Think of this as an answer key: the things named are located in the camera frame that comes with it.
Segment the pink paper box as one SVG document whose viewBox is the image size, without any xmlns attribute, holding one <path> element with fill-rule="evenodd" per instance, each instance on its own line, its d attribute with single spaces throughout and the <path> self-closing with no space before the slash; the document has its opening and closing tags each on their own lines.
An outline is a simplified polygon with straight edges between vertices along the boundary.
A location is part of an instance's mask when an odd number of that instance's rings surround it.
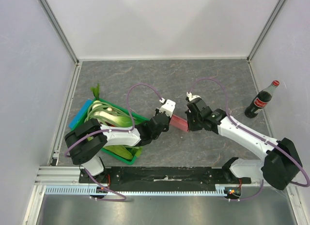
<svg viewBox="0 0 310 225">
<path fill-rule="evenodd" d="M 174 126 L 175 128 L 180 129 L 181 131 L 188 132 L 188 123 L 187 120 L 177 116 L 173 115 L 170 120 L 170 125 Z"/>
</svg>

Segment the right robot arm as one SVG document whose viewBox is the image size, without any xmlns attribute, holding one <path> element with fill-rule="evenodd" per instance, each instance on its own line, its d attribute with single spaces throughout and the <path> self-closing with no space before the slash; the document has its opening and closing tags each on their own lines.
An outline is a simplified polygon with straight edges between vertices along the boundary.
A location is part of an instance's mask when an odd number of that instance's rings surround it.
<svg viewBox="0 0 310 225">
<path fill-rule="evenodd" d="M 212 111 L 198 95 L 187 93 L 187 123 L 190 131 L 206 130 L 229 138 L 257 156 L 256 160 L 232 158 L 229 171 L 236 178 L 265 180 L 284 190 L 300 172 L 302 163 L 294 143 L 265 136 L 230 117 L 222 109 Z"/>
</svg>

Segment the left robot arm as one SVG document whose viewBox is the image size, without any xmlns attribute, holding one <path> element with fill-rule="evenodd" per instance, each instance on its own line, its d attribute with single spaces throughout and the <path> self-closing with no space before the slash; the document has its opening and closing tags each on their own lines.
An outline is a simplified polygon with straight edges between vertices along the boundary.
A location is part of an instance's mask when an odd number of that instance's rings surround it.
<svg viewBox="0 0 310 225">
<path fill-rule="evenodd" d="M 88 175 L 99 175 L 105 170 L 97 156 L 103 147 L 148 145 L 169 130 L 172 116 L 173 110 L 161 107 L 150 120 L 125 128 L 101 125 L 98 120 L 90 119 L 65 136 L 68 147 L 65 156 L 70 157 L 74 165 L 83 166 Z"/>
</svg>

